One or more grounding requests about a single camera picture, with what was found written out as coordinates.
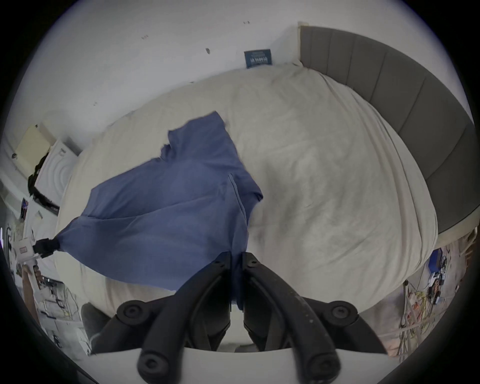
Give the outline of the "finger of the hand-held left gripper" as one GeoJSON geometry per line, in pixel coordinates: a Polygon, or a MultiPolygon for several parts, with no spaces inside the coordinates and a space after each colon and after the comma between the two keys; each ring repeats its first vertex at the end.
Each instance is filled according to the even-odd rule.
{"type": "Polygon", "coordinates": [[[45,238],[40,240],[40,258],[46,258],[53,255],[54,252],[59,251],[61,248],[59,239],[45,238]]]}

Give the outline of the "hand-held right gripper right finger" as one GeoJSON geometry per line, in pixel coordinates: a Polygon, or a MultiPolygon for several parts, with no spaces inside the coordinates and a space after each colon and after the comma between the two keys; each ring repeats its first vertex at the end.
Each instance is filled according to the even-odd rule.
{"type": "Polygon", "coordinates": [[[357,308],[343,300],[302,297],[252,253],[242,253],[244,326],[261,352],[293,350],[300,382],[333,382],[337,349],[387,356],[357,308]]]}

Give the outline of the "person's left hand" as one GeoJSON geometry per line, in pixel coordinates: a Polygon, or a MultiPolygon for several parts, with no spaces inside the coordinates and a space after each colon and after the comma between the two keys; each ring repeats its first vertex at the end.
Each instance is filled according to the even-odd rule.
{"type": "Polygon", "coordinates": [[[43,276],[37,265],[31,268],[26,263],[21,266],[22,288],[27,291],[39,290],[43,281],[43,276]]]}

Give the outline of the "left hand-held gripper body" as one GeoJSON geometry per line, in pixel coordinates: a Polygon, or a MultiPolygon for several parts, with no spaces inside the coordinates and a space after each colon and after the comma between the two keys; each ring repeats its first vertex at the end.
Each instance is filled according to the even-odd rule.
{"type": "Polygon", "coordinates": [[[28,238],[11,243],[17,264],[35,264],[41,258],[38,253],[34,252],[33,245],[33,242],[28,238]]]}

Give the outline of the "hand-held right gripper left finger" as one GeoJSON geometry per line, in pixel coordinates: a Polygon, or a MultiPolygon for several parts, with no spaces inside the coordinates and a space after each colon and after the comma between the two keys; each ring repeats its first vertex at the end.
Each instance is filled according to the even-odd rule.
{"type": "Polygon", "coordinates": [[[219,254],[174,295],[122,303],[92,347],[92,354],[141,349],[144,381],[179,381],[185,347],[213,351],[230,326],[231,253],[219,254]]]}

